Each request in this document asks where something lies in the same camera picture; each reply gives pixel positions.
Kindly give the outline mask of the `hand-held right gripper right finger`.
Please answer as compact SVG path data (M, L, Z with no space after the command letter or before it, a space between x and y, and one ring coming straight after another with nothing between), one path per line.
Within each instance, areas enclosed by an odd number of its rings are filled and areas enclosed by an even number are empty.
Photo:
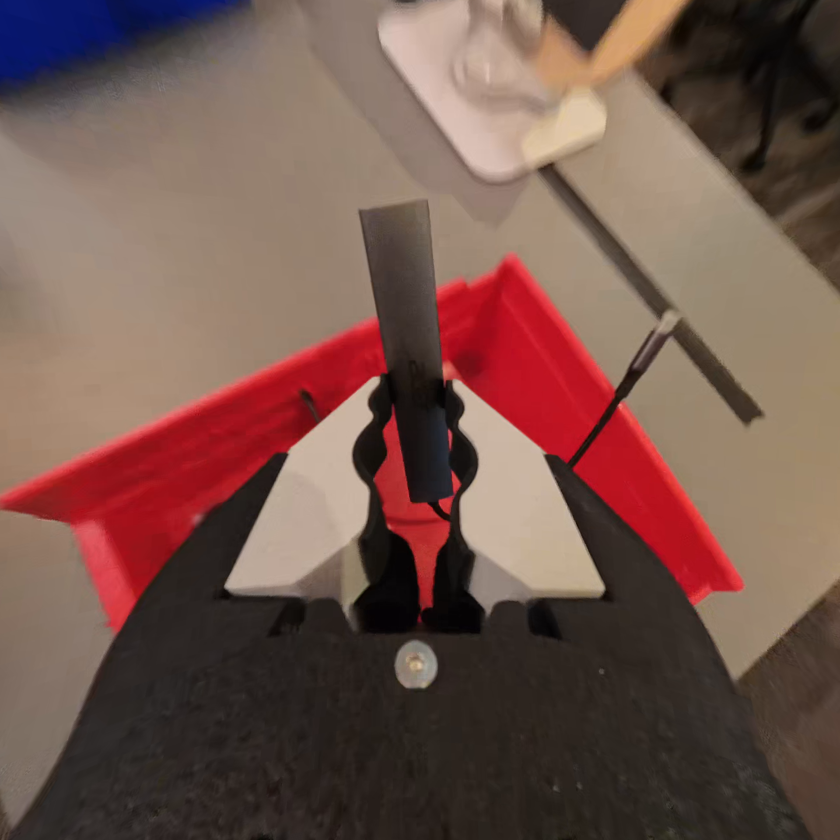
M540 446L475 394L448 381L449 465L458 488L438 552L432 632L479 632L503 602L599 599L606 592Z

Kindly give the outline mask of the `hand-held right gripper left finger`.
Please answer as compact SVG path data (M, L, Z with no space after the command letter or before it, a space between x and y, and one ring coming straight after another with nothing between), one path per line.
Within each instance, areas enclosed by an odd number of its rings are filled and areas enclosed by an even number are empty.
M236 596L336 601L366 633L404 633L421 607L413 551L389 528L376 474L392 399L367 381L292 446L225 582Z

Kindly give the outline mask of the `red plastic bin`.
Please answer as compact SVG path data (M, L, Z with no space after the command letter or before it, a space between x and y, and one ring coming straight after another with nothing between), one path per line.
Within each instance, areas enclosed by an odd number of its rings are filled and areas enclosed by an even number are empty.
M572 456L613 388L520 259L447 284L437 304L454 375L543 451ZM5 491L2 509L71 528L118 631L200 517L312 429L300 391L328 414L384 365L369 319ZM742 590L628 407L575 471L656 552L693 605Z

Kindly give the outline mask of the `black divider card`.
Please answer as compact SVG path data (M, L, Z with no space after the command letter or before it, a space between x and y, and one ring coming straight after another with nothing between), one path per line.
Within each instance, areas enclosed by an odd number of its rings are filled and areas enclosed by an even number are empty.
M427 199L359 211L395 423L413 503L454 493Z

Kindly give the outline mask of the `blue plastic bin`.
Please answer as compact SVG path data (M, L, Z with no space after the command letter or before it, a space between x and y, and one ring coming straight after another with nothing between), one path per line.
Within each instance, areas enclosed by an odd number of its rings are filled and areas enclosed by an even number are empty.
M237 5L240 2L2 1L2 88Z

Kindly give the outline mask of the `grey desk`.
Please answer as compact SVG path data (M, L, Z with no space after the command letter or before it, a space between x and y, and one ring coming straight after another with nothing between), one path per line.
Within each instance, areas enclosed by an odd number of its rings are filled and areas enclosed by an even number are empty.
M607 596L431 639L226 597L283 449L164 549L114 636L70 527L2 511L2 797L20 838L807 838L741 676L838 581L838 294L634 73L593 150L477 183L371 2L263 2L2 104L2 489L374 313L357 209L427 197L438 277L515 253L745 584L699 611L563 489Z

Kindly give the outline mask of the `white tablet stand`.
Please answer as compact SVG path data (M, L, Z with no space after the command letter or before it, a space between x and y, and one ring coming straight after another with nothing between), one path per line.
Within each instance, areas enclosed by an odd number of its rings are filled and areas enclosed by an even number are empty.
M549 92L499 24L480 20L469 2L392 7L377 32L397 74L483 182L512 182L605 134L606 105L592 89Z

